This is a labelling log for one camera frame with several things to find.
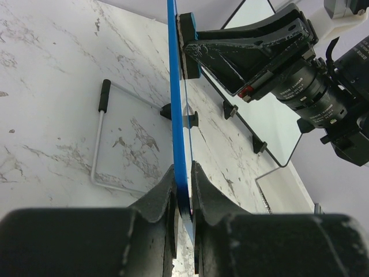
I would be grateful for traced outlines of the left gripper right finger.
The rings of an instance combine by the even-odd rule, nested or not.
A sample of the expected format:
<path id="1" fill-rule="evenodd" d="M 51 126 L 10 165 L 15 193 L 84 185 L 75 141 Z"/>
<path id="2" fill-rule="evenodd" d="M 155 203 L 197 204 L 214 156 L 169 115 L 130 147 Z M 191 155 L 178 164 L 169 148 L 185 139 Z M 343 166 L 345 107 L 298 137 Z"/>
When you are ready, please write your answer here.
<path id="1" fill-rule="evenodd" d="M 195 272 L 246 274 L 250 213 L 216 188 L 198 162 L 192 162 L 191 181 Z"/>

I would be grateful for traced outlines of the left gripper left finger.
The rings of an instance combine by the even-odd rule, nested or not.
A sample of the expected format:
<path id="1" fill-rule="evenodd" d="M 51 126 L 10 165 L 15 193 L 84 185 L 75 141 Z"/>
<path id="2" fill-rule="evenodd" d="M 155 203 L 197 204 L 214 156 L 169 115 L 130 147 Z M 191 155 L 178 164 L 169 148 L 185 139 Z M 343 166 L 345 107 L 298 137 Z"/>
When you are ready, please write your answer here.
<path id="1" fill-rule="evenodd" d="M 149 251 L 170 259 L 177 256 L 178 205 L 174 165 L 151 190 L 129 205 L 141 221 L 133 234 Z"/>

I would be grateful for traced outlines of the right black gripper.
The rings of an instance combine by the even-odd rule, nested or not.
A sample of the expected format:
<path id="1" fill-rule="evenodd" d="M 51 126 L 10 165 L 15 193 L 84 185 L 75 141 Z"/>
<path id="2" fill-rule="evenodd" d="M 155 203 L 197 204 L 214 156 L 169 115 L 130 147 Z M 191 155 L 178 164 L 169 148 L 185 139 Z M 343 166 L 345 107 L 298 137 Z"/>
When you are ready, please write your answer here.
<path id="1" fill-rule="evenodd" d="M 272 93 L 301 121 L 345 118 L 340 90 L 325 62 L 315 57 L 317 34 L 298 8 L 285 8 L 250 25 L 197 35 L 191 55 L 229 95 L 239 94 L 251 102 Z"/>

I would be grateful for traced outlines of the blue framed small whiteboard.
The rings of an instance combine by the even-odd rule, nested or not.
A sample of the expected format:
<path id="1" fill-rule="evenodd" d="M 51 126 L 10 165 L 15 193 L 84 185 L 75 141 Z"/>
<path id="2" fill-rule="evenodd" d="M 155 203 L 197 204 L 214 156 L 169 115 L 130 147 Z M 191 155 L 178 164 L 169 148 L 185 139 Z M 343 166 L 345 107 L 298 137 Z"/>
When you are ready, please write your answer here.
<path id="1" fill-rule="evenodd" d="M 167 1 L 168 49 L 170 66 L 170 100 L 174 176 L 178 188 L 179 212 L 189 239 L 194 243 L 193 220 L 190 205 L 189 183 L 186 166 L 185 137 L 183 132 L 182 102 L 180 94 L 180 59 L 176 28 L 176 1 Z"/>

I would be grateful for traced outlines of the blue whiteboard eraser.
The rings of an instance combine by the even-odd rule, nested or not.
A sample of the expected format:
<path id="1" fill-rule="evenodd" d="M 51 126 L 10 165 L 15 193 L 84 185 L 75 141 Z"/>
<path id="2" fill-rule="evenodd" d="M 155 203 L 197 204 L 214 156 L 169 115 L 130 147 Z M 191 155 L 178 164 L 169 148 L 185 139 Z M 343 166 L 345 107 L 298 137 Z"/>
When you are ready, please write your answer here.
<path id="1" fill-rule="evenodd" d="M 201 69 L 190 52 L 190 47 L 198 40 L 194 15 L 192 12 L 177 14 L 175 19 L 181 78 L 198 79 L 201 77 Z"/>

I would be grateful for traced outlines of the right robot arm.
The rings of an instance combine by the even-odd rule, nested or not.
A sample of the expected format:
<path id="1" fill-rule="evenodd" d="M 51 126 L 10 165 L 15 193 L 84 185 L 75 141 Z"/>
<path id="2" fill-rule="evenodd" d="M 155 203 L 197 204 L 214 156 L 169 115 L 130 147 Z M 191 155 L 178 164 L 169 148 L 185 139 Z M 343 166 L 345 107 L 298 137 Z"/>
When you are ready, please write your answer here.
<path id="1" fill-rule="evenodd" d="M 196 31 L 179 18 L 186 78 L 202 66 L 233 97 L 250 103 L 272 94 L 294 111 L 301 133 L 324 129 L 323 144 L 357 166 L 368 163 L 368 59 L 363 39 L 340 59 L 317 58 L 312 22 L 294 4 L 255 24 Z"/>

